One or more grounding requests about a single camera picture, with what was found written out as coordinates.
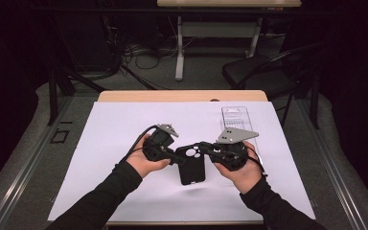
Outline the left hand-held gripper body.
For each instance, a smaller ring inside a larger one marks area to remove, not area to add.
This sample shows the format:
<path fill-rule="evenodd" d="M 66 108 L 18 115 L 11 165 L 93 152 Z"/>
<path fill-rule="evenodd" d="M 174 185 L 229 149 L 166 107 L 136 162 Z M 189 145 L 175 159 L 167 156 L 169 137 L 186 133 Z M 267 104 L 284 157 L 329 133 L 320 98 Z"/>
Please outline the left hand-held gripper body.
<path fill-rule="evenodd" d="M 154 132 L 144 142 L 143 153 L 149 161 L 170 159 L 174 162 L 176 156 L 170 145 L 174 142 L 173 137 L 178 137 L 178 133 L 168 124 L 156 125 L 153 128 Z"/>

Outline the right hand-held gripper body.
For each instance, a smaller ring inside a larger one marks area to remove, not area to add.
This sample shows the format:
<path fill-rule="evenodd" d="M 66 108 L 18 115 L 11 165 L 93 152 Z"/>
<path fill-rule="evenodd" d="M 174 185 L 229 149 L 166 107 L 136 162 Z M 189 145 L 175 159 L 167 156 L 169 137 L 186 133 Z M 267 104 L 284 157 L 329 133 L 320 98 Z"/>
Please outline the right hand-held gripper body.
<path fill-rule="evenodd" d="M 249 159 L 247 147 L 243 142 L 258 136 L 259 133 L 255 131 L 227 127 L 215 142 L 215 161 L 230 172 L 241 169 Z"/>

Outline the black phone case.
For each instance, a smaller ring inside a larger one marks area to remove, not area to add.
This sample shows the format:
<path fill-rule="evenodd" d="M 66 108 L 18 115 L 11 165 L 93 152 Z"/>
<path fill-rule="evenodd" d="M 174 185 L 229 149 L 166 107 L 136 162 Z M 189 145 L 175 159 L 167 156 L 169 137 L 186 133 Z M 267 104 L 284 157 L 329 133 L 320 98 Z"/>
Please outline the black phone case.
<path fill-rule="evenodd" d="M 199 144 L 180 147 L 175 153 L 184 159 L 184 162 L 178 165 L 182 185 L 190 185 L 205 180 L 205 158 Z"/>

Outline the person's left hand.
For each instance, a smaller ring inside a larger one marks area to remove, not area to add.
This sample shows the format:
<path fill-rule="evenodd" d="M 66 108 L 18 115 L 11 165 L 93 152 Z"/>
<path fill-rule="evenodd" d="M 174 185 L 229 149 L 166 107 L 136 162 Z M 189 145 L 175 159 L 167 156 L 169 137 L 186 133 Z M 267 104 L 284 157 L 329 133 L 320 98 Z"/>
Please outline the person's left hand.
<path fill-rule="evenodd" d="M 156 162 L 148 160 L 148 158 L 142 151 L 143 144 L 148 137 L 149 135 L 145 134 L 138 141 L 138 143 L 133 148 L 133 151 L 126 159 L 128 164 L 132 166 L 142 178 L 145 178 L 151 172 L 159 171 L 166 168 L 171 162 L 170 159 L 162 159 Z"/>

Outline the person's right hand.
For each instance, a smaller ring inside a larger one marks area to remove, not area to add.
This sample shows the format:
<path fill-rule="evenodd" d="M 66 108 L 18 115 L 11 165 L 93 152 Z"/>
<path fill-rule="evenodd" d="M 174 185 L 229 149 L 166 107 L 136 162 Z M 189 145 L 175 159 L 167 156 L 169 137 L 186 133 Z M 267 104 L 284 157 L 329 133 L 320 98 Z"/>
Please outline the person's right hand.
<path fill-rule="evenodd" d="M 222 176 L 233 182 L 241 194 L 245 195 L 262 178 L 262 169 L 258 164 L 259 157 L 255 152 L 254 146 L 247 141 L 243 143 L 247 148 L 249 159 L 241 169 L 230 172 L 220 163 L 215 163 L 215 167 Z"/>

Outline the clear plastic packaging tray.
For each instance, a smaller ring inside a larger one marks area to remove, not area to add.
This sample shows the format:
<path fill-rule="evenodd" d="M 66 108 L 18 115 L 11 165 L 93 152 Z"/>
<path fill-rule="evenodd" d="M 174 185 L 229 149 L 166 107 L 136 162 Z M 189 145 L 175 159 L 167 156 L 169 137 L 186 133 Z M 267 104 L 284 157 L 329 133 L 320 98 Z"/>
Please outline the clear plastic packaging tray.
<path fill-rule="evenodd" d="M 221 109 L 223 130 L 227 127 L 235 127 L 254 131 L 250 122 L 249 113 L 244 106 L 226 106 Z"/>

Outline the white table mat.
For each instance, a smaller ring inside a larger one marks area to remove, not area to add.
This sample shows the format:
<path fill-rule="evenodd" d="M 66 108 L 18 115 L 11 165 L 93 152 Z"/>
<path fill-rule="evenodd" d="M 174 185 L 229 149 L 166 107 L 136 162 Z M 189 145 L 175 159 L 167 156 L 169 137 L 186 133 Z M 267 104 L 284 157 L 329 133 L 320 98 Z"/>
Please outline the white table mat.
<path fill-rule="evenodd" d="M 95 103 L 49 215 L 56 219 L 101 183 L 152 125 L 170 124 L 178 133 L 175 148 L 216 141 L 223 130 L 226 102 Z M 308 217 L 314 212 L 284 132 L 269 102 L 243 102 L 271 188 Z M 231 181 L 211 162 L 204 181 L 184 186 L 177 166 L 150 173 L 110 218 L 119 224 L 252 223 L 261 216 L 249 210 Z"/>

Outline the black folding chair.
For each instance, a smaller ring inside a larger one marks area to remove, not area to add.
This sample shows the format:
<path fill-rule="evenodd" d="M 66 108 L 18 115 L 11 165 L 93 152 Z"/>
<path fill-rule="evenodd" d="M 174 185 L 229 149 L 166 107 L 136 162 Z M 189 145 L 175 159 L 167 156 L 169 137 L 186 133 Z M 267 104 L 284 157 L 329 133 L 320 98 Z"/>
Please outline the black folding chair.
<path fill-rule="evenodd" d="M 287 103 L 279 108 L 284 110 L 283 126 L 293 97 L 302 97 L 311 88 L 323 49 L 324 43 L 317 42 L 274 57 L 247 57 L 224 64 L 221 73 L 232 89 L 262 90 L 270 101 L 287 95 Z"/>

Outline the white-legged wooden desk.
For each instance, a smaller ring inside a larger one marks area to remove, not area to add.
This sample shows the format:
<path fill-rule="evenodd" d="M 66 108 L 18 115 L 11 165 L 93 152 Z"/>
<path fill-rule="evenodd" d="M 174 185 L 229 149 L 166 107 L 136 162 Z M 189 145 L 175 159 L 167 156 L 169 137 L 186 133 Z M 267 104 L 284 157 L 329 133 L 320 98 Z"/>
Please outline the white-legged wooden desk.
<path fill-rule="evenodd" d="M 283 8 L 298 8 L 301 0 L 157 0 L 158 7 L 165 8 L 253 8 L 262 10 L 278 10 Z M 255 22 L 188 22 L 177 17 L 177 62 L 175 79 L 183 80 L 184 46 L 183 38 L 188 37 L 250 37 L 249 50 L 245 52 L 248 58 L 256 51 L 263 20 Z"/>

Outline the black metal stand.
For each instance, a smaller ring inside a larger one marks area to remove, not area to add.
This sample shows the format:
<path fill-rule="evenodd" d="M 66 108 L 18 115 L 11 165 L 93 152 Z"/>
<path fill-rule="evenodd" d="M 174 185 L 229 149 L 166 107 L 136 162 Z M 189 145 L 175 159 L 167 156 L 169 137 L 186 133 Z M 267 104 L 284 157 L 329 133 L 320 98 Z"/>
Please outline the black metal stand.
<path fill-rule="evenodd" d="M 79 81 L 85 86 L 94 89 L 96 92 L 103 92 L 105 88 L 76 72 L 71 65 L 67 64 L 65 59 L 60 56 L 54 40 L 46 36 L 44 36 L 44 38 L 45 41 L 41 42 L 41 44 L 45 45 L 47 59 L 49 59 L 52 64 L 52 71 L 48 80 L 50 102 L 50 119 L 48 125 L 51 126 L 58 118 L 59 114 L 58 89 L 60 89 L 66 97 L 74 96 L 76 88 L 72 84 L 72 80 Z"/>

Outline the metal floor rail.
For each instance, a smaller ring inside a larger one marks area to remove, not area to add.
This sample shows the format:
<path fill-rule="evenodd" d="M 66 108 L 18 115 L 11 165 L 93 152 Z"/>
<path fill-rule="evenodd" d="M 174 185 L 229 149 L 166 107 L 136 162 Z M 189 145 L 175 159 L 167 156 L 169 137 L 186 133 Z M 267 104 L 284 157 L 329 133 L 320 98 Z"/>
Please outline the metal floor rail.
<path fill-rule="evenodd" d="M 342 178 L 342 175 L 334 162 L 334 158 L 332 153 L 324 139 L 323 135 L 321 134 L 319 129 L 316 129 L 311 122 L 310 118 L 310 109 L 309 106 L 305 101 L 297 101 L 296 102 L 306 126 L 310 130 L 310 134 L 313 137 L 316 146 L 319 150 L 319 154 L 321 156 L 321 160 L 323 165 L 327 171 L 327 174 L 333 184 L 333 188 L 335 193 L 341 203 L 341 206 L 347 216 L 348 221 L 350 222 L 353 230 L 368 230 L 358 208 L 354 202 L 354 199 L 348 190 L 348 187 Z"/>
<path fill-rule="evenodd" d="M 55 127 L 67 111 L 72 97 L 61 97 L 58 115 L 51 125 L 46 120 L 49 115 L 49 102 L 44 96 L 38 103 L 36 113 L 0 172 L 0 230 L 16 206 L 34 174 L 43 151 L 54 136 Z"/>

